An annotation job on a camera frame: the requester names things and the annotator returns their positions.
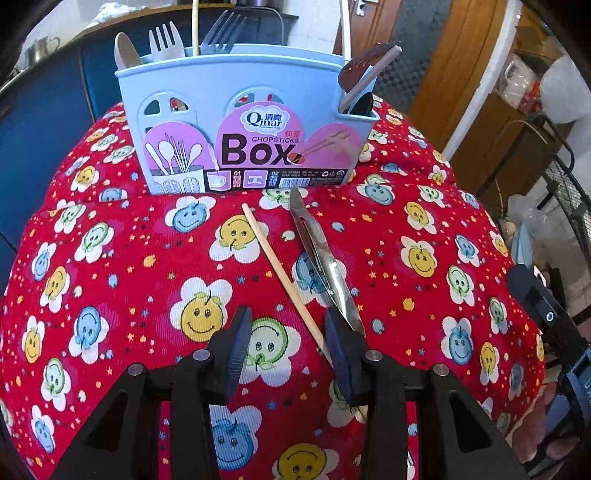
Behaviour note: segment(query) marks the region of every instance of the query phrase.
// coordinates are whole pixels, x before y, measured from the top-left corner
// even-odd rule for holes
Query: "metal tweezers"
[[[365,337],[365,328],[357,307],[339,270],[339,264],[330,251],[322,227],[308,212],[300,191],[296,188],[291,189],[290,192],[290,210],[304,250],[310,257],[314,270],[322,280],[328,295],[349,326]]]

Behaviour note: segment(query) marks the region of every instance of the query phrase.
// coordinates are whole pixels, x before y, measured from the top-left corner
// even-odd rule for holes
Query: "door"
[[[401,4],[402,0],[349,0],[353,57],[362,54],[376,42],[392,40],[392,31]],[[340,27],[333,52],[337,55],[343,53]]]
[[[408,116],[442,150],[470,103],[499,36],[507,0],[453,0]]]

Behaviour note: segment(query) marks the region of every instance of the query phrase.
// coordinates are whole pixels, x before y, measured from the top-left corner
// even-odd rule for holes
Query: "wall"
[[[300,17],[288,45],[332,53],[340,24],[339,0],[285,0],[283,11]]]

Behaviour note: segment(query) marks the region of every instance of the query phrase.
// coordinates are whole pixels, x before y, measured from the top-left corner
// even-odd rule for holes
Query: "red patterned cloth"
[[[505,288],[505,244],[445,160],[376,101],[383,120],[353,182],[300,191],[342,263],[369,345],[403,365],[448,365],[506,432],[535,397],[544,363],[538,329]],[[287,196],[151,196],[122,106],[93,126],[27,225],[4,297],[0,406],[37,478],[51,475],[128,365],[175,363],[240,304],[251,307],[256,332],[236,395],[212,407],[222,478],[359,476],[362,418],[335,388],[242,216],[247,203],[322,326],[329,303],[309,273]],[[169,413],[160,428],[164,479]],[[418,468],[415,422],[409,405],[409,479]]]

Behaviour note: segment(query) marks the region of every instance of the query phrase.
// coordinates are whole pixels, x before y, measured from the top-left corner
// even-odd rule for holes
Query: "fork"
[[[228,10],[220,15],[201,42],[201,55],[230,53],[246,23],[246,17]]]
[[[380,60],[393,46],[394,43],[376,43],[365,53],[357,55],[345,65],[340,70],[338,78],[339,85],[345,93],[349,93],[365,75],[369,66]]]
[[[156,43],[156,39],[154,38],[154,32],[150,30],[150,51],[152,52],[152,61],[183,58],[185,56],[183,40],[181,40],[181,35],[178,33],[177,27],[174,26],[174,23],[170,22],[170,31],[173,33],[174,43],[170,40],[168,28],[165,24],[162,25],[162,30],[164,31],[166,43],[164,43],[159,27],[156,27],[158,43]]]

